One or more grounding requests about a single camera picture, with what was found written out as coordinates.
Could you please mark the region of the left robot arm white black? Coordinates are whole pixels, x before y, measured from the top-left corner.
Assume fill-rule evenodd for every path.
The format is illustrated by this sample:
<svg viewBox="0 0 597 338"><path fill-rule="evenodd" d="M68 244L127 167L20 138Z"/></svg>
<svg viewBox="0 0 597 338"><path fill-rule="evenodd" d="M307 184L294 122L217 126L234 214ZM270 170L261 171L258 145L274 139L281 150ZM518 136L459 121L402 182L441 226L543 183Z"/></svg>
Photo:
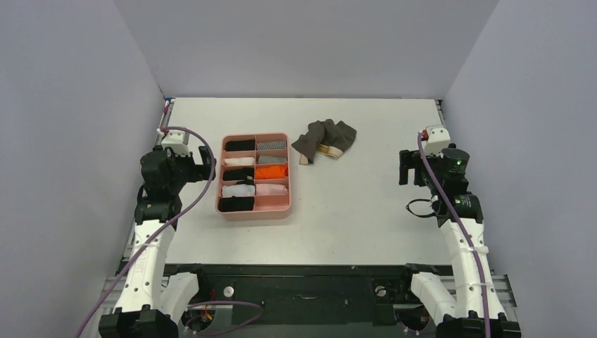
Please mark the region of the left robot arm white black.
<svg viewBox="0 0 597 338"><path fill-rule="evenodd" d="M210 283L193 273L174 275L163 286L165 260L177 222L189 211L180 192L187 183L215 178L216 160L209 146L200 146L202 162L194 162L185 146L155 146L140 160L143 185L134 210L132 255L119 276L125 277L111 314L101 316L101 337L178 337L189 301L201 303Z"/></svg>

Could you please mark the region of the pink divided organizer tray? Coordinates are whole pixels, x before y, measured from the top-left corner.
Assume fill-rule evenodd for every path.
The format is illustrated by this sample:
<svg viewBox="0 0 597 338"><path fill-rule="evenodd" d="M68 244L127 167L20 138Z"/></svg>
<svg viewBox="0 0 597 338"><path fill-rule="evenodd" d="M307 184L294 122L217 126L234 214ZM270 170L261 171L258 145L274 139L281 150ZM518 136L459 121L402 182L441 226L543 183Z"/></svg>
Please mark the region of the pink divided organizer tray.
<svg viewBox="0 0 597 338"><path fill-rule="evenodd" d="M254 139L258 142L269 142L269 141L287 141L287 147L283 150L272 150L272 151L226 151L225 143L232 140L244 140ZM244 181L223 181L222 173L226 170L232 170L243 167L253 167L256 169L258 157L261 155L270 156L282 156L287 159L287 162L282 165L287 165L288 176L284 179L276 180L244 180ZM225 158L239 158L239 157L254 157L255 163L253 165L246 166L226 166L224 163ZM290 169L290 152L289 152L289 138L285 133L262 133L262 134L229 134L223 137L220 151L220 158L218 160L218 185L216 190L215 198L215 209L216 211L228 221L241 221L241 220L267 220L267 219L281 219L285 218L290 214L291 210L291 169ZM254 196L255 204L252 211L241 211L231 213L221 213L218 210L218 202L222 198L222 187L236 184L283 184L285 185L289 193L281 196Z"/></svg>

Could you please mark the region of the olive underwear beige waistband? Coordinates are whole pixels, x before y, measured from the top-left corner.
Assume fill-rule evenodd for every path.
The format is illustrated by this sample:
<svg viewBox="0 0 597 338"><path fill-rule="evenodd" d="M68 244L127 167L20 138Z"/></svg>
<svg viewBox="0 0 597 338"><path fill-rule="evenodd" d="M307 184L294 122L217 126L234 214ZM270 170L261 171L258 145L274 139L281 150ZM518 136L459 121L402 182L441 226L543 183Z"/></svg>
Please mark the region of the olive underwear beige waistband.
<svg viewBox="0 0 597 338"><path fill-rule="evenodd" d="M317 120L291 145L300 154L299 163L310 165L316 153L337 160L352 147L356 135L357 130L342 120L337 123L332 119Z"/></svg>

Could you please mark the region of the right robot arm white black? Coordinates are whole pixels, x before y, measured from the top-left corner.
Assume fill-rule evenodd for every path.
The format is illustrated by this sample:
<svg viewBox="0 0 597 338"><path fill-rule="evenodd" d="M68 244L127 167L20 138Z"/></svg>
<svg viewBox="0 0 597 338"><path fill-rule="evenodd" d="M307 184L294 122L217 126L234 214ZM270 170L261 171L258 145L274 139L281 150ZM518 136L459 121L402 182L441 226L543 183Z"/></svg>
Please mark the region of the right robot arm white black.
<svg viewBox="0 0 597 338"><path fill-rule="evenodd" d="M448 247L455 293L430 267L401 277L397 291L407 301L421 301L436 326L436 337L521 337L520 324L508 317L491 276L482 207L465 177L469 159L454 145L431 156L400 151L399 183L407 184L412 170L414 183L430 190L431 217Z"/></svg>

